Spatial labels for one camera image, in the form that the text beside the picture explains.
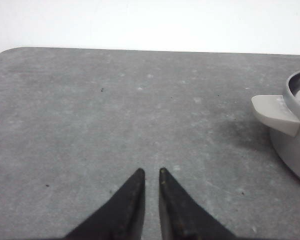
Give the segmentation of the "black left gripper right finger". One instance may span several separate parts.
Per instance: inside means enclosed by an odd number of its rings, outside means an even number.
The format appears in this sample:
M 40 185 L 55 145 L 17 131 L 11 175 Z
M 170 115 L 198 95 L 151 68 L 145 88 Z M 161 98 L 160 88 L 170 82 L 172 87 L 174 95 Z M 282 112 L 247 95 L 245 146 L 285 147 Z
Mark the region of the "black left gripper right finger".
M 198 205 L 165 167 L 159 170 L 159 217 L 164 240 L 236 238 Z

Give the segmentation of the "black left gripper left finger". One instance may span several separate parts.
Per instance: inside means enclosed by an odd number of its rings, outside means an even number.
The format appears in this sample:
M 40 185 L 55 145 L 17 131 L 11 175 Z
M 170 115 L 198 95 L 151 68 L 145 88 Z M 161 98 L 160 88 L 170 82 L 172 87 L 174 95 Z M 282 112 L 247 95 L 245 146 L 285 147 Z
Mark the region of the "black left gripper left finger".
M 145 219 L 145 171 L 138 168 L 113 196 L 64 238 L 140 240 Z

